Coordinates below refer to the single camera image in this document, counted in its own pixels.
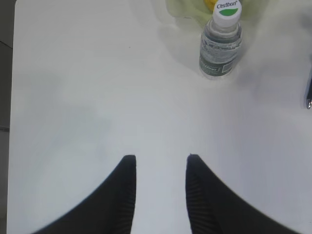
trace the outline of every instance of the white bottle cap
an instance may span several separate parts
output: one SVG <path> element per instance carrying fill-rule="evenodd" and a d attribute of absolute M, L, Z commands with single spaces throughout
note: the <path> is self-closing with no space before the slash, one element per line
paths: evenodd
<path fill-rule="evenodd" d="M 242 5 L 239 0 L 219 0 L 214 5 L 213 18 L 220 27 L 231 27 L 235 25 L 242 13 Z"/>

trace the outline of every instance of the clear water bottle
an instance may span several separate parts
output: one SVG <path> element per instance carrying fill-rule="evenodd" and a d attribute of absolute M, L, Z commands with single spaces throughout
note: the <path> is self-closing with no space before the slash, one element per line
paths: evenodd
<path fill-rule="evenodd" d="M 239 0 L 219 0 L 215 4 L 200 44 L 199 65 L 206 77 L 219 79 L 233 69 L 242 42 L 241 12 Z"/>

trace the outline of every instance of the white table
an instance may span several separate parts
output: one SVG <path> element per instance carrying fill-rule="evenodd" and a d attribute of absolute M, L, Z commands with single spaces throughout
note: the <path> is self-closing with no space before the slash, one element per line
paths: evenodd
<path fill-rule="evenodd" d="M 232 79 L 213 82 L 198 69 L 200 28 L 163 0 L 18 0 L 7 233 L 52 222 L 135 154 L 132 234 L 190 234 L 189 153 L 311 233 L 311 9 L 271 1 Z"/>

